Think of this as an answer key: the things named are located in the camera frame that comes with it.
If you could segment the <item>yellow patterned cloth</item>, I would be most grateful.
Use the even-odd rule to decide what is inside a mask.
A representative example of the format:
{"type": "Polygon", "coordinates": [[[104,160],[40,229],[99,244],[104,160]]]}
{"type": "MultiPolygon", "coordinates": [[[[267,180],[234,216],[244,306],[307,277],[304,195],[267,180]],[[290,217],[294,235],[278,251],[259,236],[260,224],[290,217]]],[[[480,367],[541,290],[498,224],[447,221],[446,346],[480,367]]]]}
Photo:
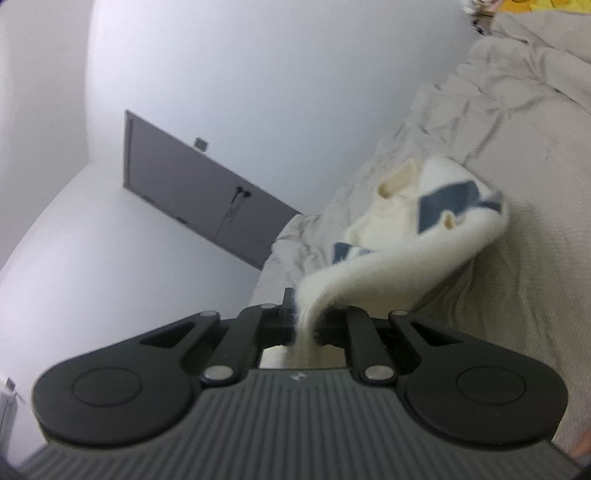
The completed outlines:
{"type": "Polygon", "coordinates": [[[556,10],[589,14],[591,11],[590,0],[466,0],[460,4],[469,15],[486,16],[494,16],[499,12],[520,14],[556,10]]]}

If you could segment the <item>grey wall cabinet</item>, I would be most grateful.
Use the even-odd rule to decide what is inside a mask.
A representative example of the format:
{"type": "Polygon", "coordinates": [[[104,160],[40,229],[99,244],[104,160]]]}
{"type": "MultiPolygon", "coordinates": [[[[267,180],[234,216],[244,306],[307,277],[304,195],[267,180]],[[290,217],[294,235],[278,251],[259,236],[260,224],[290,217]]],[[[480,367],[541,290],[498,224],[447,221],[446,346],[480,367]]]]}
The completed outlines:
{"type": "Polygon", "coordinates": [[[204,152],[125,112],[123,185],[256,269],[297,210],[204,152]]]}

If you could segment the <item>white navy striped fleece sweater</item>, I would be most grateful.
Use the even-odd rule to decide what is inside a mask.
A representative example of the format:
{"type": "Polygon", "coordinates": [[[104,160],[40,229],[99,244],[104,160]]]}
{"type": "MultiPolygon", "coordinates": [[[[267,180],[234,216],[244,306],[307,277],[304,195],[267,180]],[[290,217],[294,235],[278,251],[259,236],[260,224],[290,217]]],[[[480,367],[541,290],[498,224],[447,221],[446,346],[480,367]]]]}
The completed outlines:
{"type": "Polygon", "coordinates": [[[373,203],[332,249],[332,265],[297,285],[287,365],[332,363],[318,331],[328,311],[382,317],[410,310],[507,229],[504,195],[443,156],[410,158],[379,182],[373,203]]]}

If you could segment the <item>white wall socket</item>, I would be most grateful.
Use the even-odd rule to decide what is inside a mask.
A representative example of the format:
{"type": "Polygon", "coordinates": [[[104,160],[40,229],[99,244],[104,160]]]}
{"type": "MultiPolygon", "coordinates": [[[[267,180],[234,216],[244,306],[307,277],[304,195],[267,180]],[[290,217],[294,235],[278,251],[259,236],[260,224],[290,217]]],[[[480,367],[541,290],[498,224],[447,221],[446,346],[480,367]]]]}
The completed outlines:
{"type": "Polygon", "coordinates": [[[201,152],[205,152],[207,150],[208,147],[208,142],[205,141],[204,139],[197,137],[194,140],[194,144],[193,144],[194,148],[201,151],[201,152]]]}

